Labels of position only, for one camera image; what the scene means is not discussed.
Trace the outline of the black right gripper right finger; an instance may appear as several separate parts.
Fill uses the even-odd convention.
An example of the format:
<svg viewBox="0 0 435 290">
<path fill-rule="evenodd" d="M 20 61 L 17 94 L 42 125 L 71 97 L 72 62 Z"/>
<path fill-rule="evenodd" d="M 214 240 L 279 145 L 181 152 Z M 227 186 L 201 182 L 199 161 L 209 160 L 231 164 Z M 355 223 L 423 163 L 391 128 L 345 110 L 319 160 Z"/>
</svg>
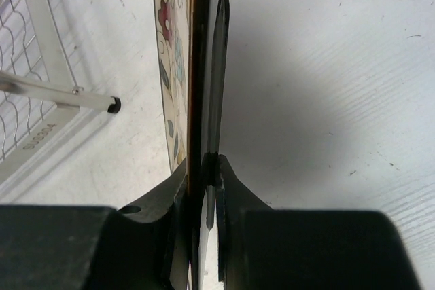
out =
<svg viewBox="0 0 435 290">
<path fill-rule="evenodd" d="M 245 288 L 241 217 L 245 211 L 270 210 L 236 176 L 228 158 L 217 157 L 215 204 L 217 215 L 218 279 L 225 289 Z"/>
</svg>

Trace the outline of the stainless steel dish rack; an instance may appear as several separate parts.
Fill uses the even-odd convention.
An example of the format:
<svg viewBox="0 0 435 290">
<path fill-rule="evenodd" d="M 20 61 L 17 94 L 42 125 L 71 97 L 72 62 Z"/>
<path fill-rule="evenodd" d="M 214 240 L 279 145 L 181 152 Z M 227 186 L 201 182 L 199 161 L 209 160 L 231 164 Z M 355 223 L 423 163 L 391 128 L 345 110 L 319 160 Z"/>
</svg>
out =
<svg viewBox="0 0 435 290">
<path fill-rule="evenodd" d="M 73 73 L 50 0 L 1 0 L 1 173 L 27 163 L 82 108 L 117 114 Z"/>
</svg>

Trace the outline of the cream floral square plate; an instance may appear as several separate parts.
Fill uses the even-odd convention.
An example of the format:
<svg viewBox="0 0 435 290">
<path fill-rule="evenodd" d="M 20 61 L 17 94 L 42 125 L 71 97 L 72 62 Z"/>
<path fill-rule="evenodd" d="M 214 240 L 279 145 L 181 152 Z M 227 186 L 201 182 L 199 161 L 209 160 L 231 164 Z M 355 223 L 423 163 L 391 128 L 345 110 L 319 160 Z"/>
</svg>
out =
<svg viewBox="0 0 435 290">
<path fill-rule="evenodd" d="M 230 0 L 154 0 L 154 17 L 169 167 L 186 167 L 188 285 L 202 289 L 214 224 Z"/>
</svg>

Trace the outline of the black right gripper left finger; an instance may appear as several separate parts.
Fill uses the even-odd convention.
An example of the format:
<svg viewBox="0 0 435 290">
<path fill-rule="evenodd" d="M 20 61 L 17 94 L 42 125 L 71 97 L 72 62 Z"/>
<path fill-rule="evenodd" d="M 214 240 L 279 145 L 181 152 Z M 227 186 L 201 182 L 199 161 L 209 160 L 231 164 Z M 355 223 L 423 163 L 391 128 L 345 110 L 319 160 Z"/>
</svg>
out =
<svg viewBox="0 0 435 290">
<path fill-rule="evenodd" d="M 116 289 L 186 289 L 186 163 L 145 195 L 120 208 Z"/>
</svg>

